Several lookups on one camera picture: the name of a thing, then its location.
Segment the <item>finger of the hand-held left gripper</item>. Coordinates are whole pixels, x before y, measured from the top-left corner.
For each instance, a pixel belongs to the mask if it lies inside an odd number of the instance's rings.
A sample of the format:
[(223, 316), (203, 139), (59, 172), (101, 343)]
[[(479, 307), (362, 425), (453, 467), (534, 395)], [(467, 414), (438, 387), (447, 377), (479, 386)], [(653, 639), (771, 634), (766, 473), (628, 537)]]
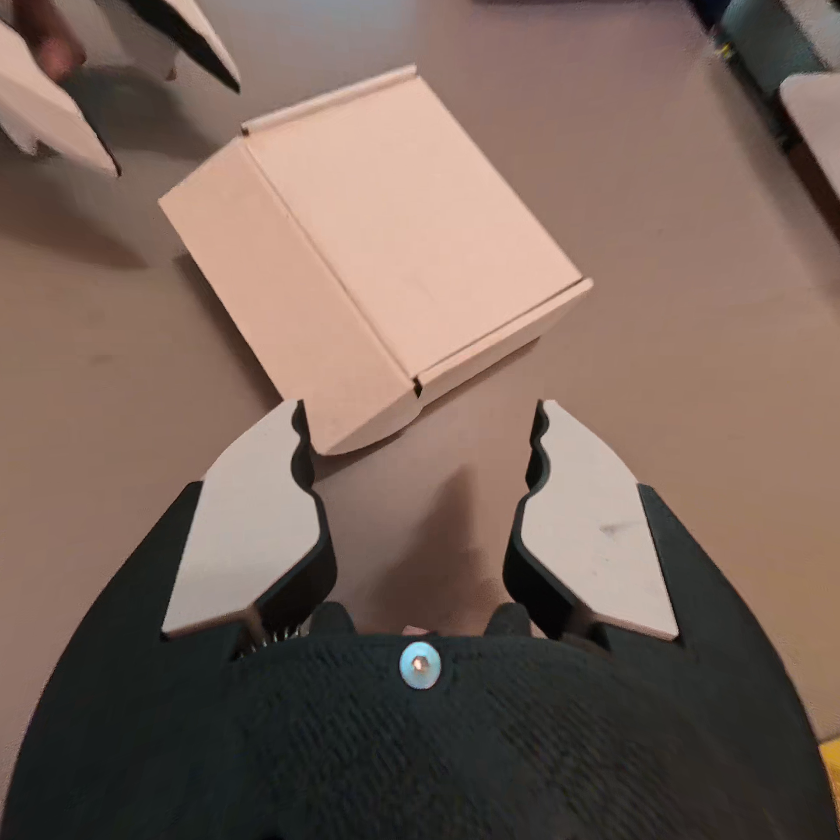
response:
[(112, 177), (121, 169), (74, 99), (39, 67), (21, 36), (1, 24), (2, 131), (24, 153), (44, 145)]
[(100, 1), (104, 27), (102, 68), (130, 68), (172, 81), (185, 56), (234, 93), (240, 75), (234, 58), (196, 1)]

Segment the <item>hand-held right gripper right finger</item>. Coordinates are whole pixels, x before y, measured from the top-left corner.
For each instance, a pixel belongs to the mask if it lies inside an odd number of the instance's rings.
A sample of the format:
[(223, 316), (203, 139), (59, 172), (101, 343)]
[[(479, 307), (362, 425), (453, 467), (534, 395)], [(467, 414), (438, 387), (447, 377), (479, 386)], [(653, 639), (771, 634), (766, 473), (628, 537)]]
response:
[(665, 642), (679, 626), (634, 473), (554, 400), (537, 404), (528, 492), (502, 580), (543, 636), (608, 625)]

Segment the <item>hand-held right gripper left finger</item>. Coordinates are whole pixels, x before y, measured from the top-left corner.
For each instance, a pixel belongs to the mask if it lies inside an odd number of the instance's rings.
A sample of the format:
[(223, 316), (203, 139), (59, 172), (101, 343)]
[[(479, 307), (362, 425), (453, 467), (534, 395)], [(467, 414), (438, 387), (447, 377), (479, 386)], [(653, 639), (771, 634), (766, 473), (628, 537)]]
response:
[(327, 512), (313, 488), (303, 401), (285, 401), (206, 472), (161, 632), (237, 624), (250, 643), (291, 636), (338, 578)]

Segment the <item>white cardboard box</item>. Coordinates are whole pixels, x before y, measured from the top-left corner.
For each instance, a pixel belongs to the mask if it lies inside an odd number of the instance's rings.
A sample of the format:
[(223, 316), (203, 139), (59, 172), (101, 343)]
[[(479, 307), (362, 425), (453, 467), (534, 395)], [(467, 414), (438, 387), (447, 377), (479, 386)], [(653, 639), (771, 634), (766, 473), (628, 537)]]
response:
[(246, 122), (159, 205), (326, 456), (398, 433), (593, 287), (415, 66)]

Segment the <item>person's left hand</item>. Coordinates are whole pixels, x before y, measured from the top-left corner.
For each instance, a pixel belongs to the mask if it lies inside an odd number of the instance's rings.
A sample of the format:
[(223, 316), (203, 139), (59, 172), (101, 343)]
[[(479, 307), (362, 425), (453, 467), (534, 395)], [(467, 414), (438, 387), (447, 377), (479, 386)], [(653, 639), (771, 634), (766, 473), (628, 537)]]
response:
[(86, 63), (84, 46), (52, 1), (13, 1), (12, 17), (36, 64), (52, 81), (65, 81)]

